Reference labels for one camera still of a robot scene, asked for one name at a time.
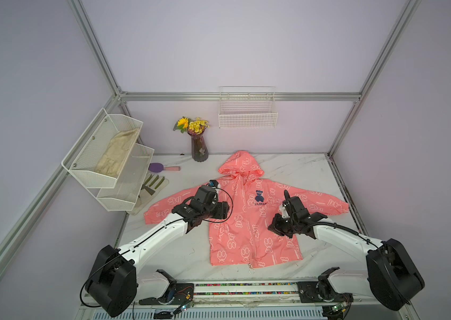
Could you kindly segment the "pink hooded jacket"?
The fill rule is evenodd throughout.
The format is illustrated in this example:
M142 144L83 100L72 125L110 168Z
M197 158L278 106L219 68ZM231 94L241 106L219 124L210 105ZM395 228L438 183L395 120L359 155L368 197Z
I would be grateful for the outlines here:
M248 264L260 268L302 259L297 240L278 236L268 229L286 191L299 197L310 213L349 212L349 205L332 195L265 179L258 162L246 151L236 152L218 172L219 198L232 203L233 211L228 221L209 226L213 266Z

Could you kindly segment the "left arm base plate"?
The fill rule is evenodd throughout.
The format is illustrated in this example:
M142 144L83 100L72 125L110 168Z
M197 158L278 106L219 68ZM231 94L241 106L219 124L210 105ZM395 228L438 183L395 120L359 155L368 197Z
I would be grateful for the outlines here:
M193 299L195 285L193 283L176 283L169 287L167 293L159 298L141 299L138 305L181 305L187 301L187 296Z

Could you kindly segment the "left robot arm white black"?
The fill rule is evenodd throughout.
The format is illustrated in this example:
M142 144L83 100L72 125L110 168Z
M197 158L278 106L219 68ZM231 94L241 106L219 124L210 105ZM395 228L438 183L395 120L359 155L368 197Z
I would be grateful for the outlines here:
M220 201L225 189L216 180L200 186L196 194L174 206L155 227L137 239L122 245L102 248L90 274L79 292L82 299L88 293L96 308L117 317L141 299L160 298L169 294L174 282L164 271L152 275L140 274L146 263L176 239L188 234L202 222L225 223L232 215L232 196Z

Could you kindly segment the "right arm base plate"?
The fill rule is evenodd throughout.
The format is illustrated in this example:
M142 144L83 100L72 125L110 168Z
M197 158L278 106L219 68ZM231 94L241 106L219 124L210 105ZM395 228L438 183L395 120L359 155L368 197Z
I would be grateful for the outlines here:
M353 300L350 293L337 293L326 281L300 281L297 290L302 303L332 303Z

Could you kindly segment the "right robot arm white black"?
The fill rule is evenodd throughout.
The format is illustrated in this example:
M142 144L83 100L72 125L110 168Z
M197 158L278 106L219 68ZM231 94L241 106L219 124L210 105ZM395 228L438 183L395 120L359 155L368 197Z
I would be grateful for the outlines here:
M322 213L310 213L298 196L284 193L280 213L268 229L291 239L306 235L328 243L365 264L363 271L331 267L312 289L301 295L321 302L344 302L348 307L356 295L373 297L384 307L398 311L425 288L425 281L404 245L396 239L382 241L340 225Z

